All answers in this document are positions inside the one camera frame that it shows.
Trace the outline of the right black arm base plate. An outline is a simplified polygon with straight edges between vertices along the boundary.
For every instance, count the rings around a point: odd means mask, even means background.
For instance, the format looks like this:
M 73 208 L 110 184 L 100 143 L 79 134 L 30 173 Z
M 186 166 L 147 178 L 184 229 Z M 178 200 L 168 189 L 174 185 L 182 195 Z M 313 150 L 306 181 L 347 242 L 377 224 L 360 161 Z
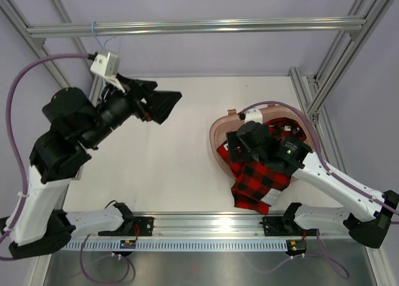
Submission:
M 285 216 L 264 216 L 259 222 L 265 236 L 293 236 L 296 229 Z

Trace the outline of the red black plaid shirt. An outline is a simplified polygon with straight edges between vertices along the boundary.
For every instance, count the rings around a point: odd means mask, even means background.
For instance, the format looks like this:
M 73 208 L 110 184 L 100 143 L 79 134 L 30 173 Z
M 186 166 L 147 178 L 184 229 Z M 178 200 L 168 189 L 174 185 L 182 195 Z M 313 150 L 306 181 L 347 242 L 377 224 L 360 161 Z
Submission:
M 280 117 L 266 122 L 269 132 L 278 140 L 285 136 L 294 136 L 301 141 L 307 139 L 304 130 L 297 121 Z M 241 209 L 256 211 L 267 215 L 269 208 L 278 196 L 289 187 L 292 178 L 282 173 L 275 173 L 258 162 L 230 162 L 228 143 L 225 141 L 216 149 L 218 155 L 229 166 L 235 179 L 231 187 L 234 206 Z

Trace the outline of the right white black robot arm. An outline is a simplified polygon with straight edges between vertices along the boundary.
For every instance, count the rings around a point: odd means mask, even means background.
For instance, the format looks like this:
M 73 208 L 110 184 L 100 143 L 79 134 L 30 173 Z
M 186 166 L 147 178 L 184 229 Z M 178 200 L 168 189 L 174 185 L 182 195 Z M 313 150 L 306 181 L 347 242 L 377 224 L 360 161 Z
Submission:
M 359 244 L 381 247 L 397 214 L 398 193 L 372 189 L 329 165 L 295 136 L 277 139 L 266 125 L 246 122 L 226 134 L 233 162 L 255 161 L 272 171 L 303 180 L 340 203 L 340 207 L 313 207 L 292 203 L 284 213 L 283 229 L 348 232 Z

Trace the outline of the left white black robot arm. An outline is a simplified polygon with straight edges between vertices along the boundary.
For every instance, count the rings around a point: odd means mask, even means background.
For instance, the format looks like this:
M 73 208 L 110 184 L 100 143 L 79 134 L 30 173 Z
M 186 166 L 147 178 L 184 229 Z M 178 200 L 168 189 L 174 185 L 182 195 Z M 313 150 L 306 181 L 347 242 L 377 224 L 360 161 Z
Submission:
M 120 83 L 120 88 L 106 84 L 96 104 L 81 89 L 65 88 L 42 109 L 50 129 L 31 151 L 28 185 L 20 197 L 24 205 L 1 219 L 1 234 L 11 239 L 11 260 L 53 254 L 76 237 L 127 236 L 137 230 L 124 203 L 91 212 L 56 208 L 90 160 L 90 150 L 130 117 L 162 124 L 182 97 L 177 91 L 158 90 L 154 81 L 120 77 Z

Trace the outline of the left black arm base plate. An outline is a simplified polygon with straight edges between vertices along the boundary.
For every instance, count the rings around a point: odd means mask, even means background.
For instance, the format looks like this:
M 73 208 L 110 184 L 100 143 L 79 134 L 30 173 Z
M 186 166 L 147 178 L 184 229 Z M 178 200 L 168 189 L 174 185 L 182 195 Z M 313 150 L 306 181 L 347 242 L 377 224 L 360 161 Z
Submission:
M 154 217 L 136 216 L 132 224 L 122 224 L 116 231 L 101 231 L 99 236 L 125 237 L 138 236 L 151 237 L 153 235 Z

